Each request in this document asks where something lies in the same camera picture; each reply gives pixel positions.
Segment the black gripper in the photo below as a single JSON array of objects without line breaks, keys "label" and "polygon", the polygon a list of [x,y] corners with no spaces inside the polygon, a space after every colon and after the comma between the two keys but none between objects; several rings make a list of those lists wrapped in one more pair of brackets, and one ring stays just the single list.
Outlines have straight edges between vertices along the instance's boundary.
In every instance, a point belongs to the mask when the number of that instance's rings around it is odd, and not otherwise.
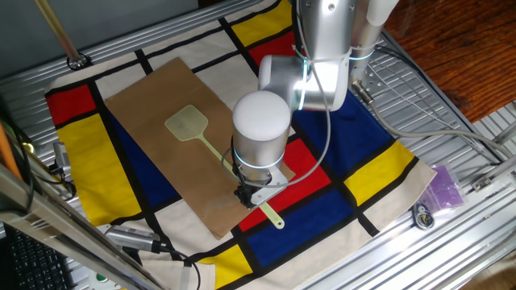
[{"label": "black gripper", "polygon": [[246,183],[239,184],[237,189],[234,191],[234,194],[239,198],[239,201],[242,205],[244,205],[247,209],[252,209],[254,204],[251,202],[250,198],[252,196],[252,186]]}]

